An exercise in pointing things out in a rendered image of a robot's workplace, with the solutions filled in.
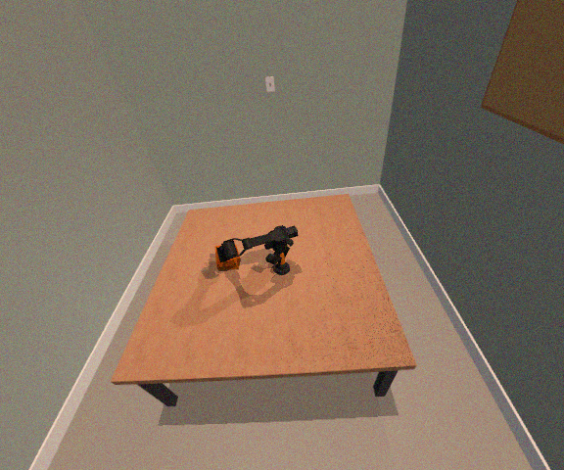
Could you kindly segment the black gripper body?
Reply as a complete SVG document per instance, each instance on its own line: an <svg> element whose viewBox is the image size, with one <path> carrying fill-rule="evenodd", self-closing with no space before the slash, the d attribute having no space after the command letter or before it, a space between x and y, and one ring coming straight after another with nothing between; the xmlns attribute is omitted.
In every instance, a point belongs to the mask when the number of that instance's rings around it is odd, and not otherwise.
<svg viewBox="0 0 564 470"><path fill-rule="evenodd" d="M280 259L280 254L282 254L288 248L287 244L290 247L292 247L294 242L293 242L292 239L290 239L290 241L286 241L286 242L283 242L281 244L273 244L273 243L271 243L271 244L274 245L274 250L275 250L274 255L269 254L265 259L266 259L267 262L270 262L272 264L276 264Z"/></svg>

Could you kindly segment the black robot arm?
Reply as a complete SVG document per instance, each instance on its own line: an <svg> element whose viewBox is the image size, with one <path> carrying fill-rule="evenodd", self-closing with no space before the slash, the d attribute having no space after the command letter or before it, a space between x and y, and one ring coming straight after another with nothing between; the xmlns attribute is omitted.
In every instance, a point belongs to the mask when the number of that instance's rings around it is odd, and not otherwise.
<svg viewBox="0 0 564 470"><path fill-rule="evenodd" d="M269 250L274 250L273 244L281 244L286 241L290 241L290 238L294 238L298 236L298 229L296 226L291 226L286 228L286 226L276 226L274 230L268 232L265 235L257 236L254 238L246 238L246 239L238 239L233 238L224 241L219 248L216 249L219 261L224 262L236 257L241 256L246 250L251 249L252 247L265 244L264 247ZM242 241L243 250L239 255L237 254L237 250L235 247L235 243L232 240ZM274 250L275 251L275 250Z"/></svg>

